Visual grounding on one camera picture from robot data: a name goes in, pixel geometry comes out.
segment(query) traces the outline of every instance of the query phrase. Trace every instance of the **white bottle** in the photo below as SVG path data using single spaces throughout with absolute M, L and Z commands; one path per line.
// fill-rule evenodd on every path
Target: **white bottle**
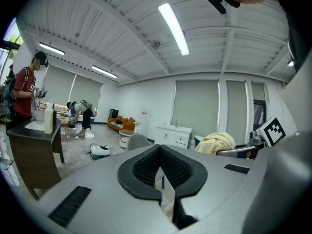
M 53 130 L 53 108 L 52 100 L 50 100 L 49 106 L 44 111 L 44 133 L 50 134 Z

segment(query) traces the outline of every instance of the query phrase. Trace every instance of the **tube light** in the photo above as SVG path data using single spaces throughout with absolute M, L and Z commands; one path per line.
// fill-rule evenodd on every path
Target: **tube light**
M 290 61 L 288 62 L 288 66 L 293 67 L 293 61 L 292 61 L 292 60 L 290 60 Z
M 187 56 L 190 54 L 189 48 L 186 44 L 184 34 L 182 32 L 181 26 L 176 18 L 174 11 L 172 10 L 170 4 L 165 3 L 158 7 L 158 10 L 166 20 L 172 34 L 175 37 L 175 41 L 181 51 L 183 56 Z
M 58 53 L 58 54 L 60 54 L 60 55 L 62 55 L 62 56 L 65 55 L 65 52 L 64 52 L 64 51 L 61 51 L 61 50 L 56 49 L 56 48 L 53 48 L 53 47 L 51 47 L 51 46 L 49 46 L 49 45 L 47 45 L 47 44 L 44 44 L 44 43 L 42 43 L 42 42 L 39 43 L 39 45 L 40 45 L 40 47 L 42 47 L 42 48 L 45 48 L 45 49 L 54 51 L 54 52 L 56 52 L 56 53 Z
M 99 72 L 101 72 L 101 73 L 103 73 L 103 74 L 106 74 L 106 75 L 108 75 L 108 76 L 110 76 L 110 77 L 117 78 L 117 76 L 115 76 L 115 75 L 113 75 L 113 74 L 111 74 L 111 73 L 109 73 L 109 72 L 107 72 L 107 71 L 105 71 L 105 70 L 103 70 L 103 69 L 100 69 L 100 68 L 95 67 L 95 66 L 92 66 L 92 68 L 93 68 L 94 70 L 99 71 Z

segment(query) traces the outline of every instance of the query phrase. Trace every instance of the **white t-shirt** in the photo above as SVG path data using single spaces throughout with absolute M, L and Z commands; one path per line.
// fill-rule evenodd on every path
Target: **white t-shirt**
M 84 111 L 87 110 L 86 106 L 84 106 L 84 105 L 82 105 L 82 104 L 80 104 L 80 103 L 76 103 L 76 104 L 74 105 L 74 108 L 75 108 L 76 114 L 77 114 L 78 112 L 82 112 L 82 113 L 83 113 Z

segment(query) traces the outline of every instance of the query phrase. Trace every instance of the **floor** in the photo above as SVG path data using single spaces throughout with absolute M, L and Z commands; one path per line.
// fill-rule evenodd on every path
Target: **floor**
M 59 172 L 61 179 L 68 177 L 69 175 L 75 173 L 77 170 L 92 162 L 92 158 L 89 154 L 84 154 L 89 150 L 92 143 L 99 145 L 110 145 L 111 155 L 117 155 L 125 152 L 124 148 L 119 145 L 119 133 L 107 125 L 95 124 L 92 125 L 92 130 L 86 131 L 85 138 L 77 137 L 77 133 L 80 131 L 81 125 L 78 128 L 68 129 L 68 138 L 65 137 L 65 131 L 61 128 L 61 139 L 62 139 L 62 149 L 64 154 L 65 163 L 61 163 L 59 154 L 54 154 L 55 163 Z M 13 155 L 11 152 L 9 138 L 5 133 L 5 126 L 0 124 L 0 151 L 1 159 L 13 160 Z M 4 175 L 7 183 L 11 186 L 11 189 L 19 196 L 26 198 L 35 203 L 35 200 L 31 196 L 30 192 L 23 183 L 19 171 L 13 162 L 7 170 L 6 164 L 10 161 L 2 161 L 0 163 L 0 170 Z M 168 212 L 170 215 L 170 209 L 172 207 L 172 202 L 174 200 L 175 191 L 171 187 L 167 178 L 165 179 L 165 189 L 161 188 L 161 180 L 156 183 L 156 189 L 160 190 L 163 194 L 163 200 L 161 207 L 164 212 Z M 43 195 L 46 190 L 35 189 L 38 196 Z

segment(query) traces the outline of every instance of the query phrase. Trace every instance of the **shoe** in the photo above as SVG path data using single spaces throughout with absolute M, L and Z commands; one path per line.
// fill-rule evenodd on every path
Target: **shoe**
M 78 137 L 85 137 L 85 134 L 83 132 L 80 132 L 79 134 L 77 134 Z

